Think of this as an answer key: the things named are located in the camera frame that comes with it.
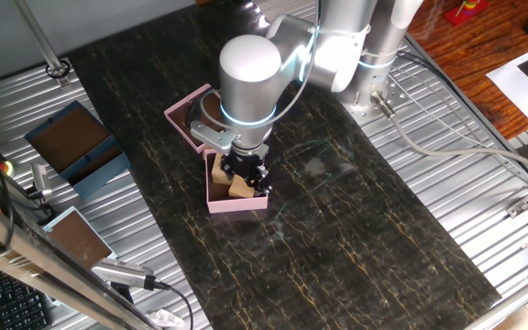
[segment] blue box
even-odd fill
[[[107,128],[77,101],[25,138],[83,199],[131,166]]]

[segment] wooden block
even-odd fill
[[[233,198],[252,198],[254,197],[254,188],[248,187],[244,178],[236,174],[234,182],[229,187],[229,197]]]
[[[213,177],[213,182],[215,183],[231,185],[233,180],[228,180],[227,174],[222,171],[221,166],[219,166],[219,164],[221,163],[222,156],[223,155],[219,152],[217,152],[217,154],[215,155],[215,162],[213,163],[213,168],[211,169],[211,176]]]

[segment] metal slotted table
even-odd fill
[[[279,8],[272,1],[266,4],[269,7],[263,7],[264,15]],[[311,8],[300,6],[293,12],[309,17]],[[411,40],[403,47],[424,56]],[[469,101],[450,93],[427,69],[398,58],[390,76],[411,96],[395,86],[390,98],[401,124],[420,145],[429,149],[463,149],[476,147],[478,142],[510,148]],[[71,87],[61,89],[43,68],[36,68],[0,82],[0,150],[15,165],[15,180],[25,188],[31,184],[29,164],[45,163],[23,138],[29,130],[73,100],[98,118],[76,72],[71,71],[69,79]],[[411,150],[386,118],[360,114],[354,118],[503,298],[528,283],[528,213],[514,219],[506,213],[510,205],[528,193],[525,170],[488,155],[426,157]],[[153,268],[162,281],[174,284],[187,295],[195,315],[195,329],[211,328],[129,172],[118,175],[83,201],[48,164],[47,170],[54,186],[50,202],[57,210],[77,207],[119,259]],[[188,321],[186,306],[172,292],[134,289],[132,296],[144,313],[166,308]],[[54,329],[99,326],[66,305],[52,308],[51,314]]]

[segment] black marble surface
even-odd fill
[[[192,6],[69,56],[213,328],[462,329],[485,313],[498,294],[326,91],[274,127],[268,211],[209,215],[203,159],[163,111],[219,85],[228,40],[264,33],[247,7]]]

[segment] blue light ring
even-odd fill
[[[272,109],[272,112],[266,118],[260,119],[255,122],[245,122],[245,121],[235,119],[234,117],[229,115],[224,109],[223,104],[219,104],[219,107],[221,108],[221,113],[224,114],[225,118],[229,119],[234,124],[238,124],[238,125],[245,126],[245,127],[253,127],[253,126],[260,125],[260,124],[264,124],[267,121],[271,120],[274,117],[274,113],[276,112],[276,105],[274,105],[274,109]]]

